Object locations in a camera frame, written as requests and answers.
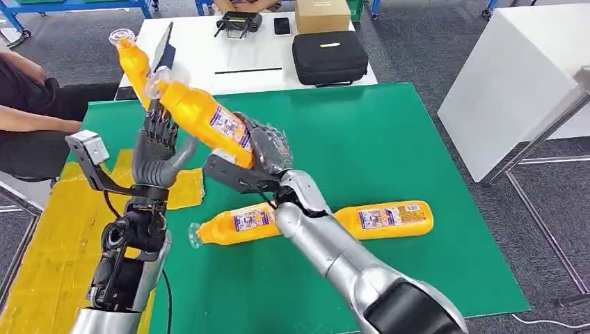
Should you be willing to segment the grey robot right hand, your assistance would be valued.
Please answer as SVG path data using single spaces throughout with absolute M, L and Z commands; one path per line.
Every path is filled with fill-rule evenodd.
M 282 175 L 294 167 L 293 155 L 284 132 L 262 124 L 244 113 L 234 112 L 244 122 L 253 148 L 253 169 L 270 175 Z

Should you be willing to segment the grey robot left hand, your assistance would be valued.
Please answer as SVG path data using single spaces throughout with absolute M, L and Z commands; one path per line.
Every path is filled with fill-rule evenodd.
M 158 99 L 151 100 L 133 150 L 132 175 L 136 184 L 169 189 L 198 147 L 188 136 L 177 149 L 179 125 Z

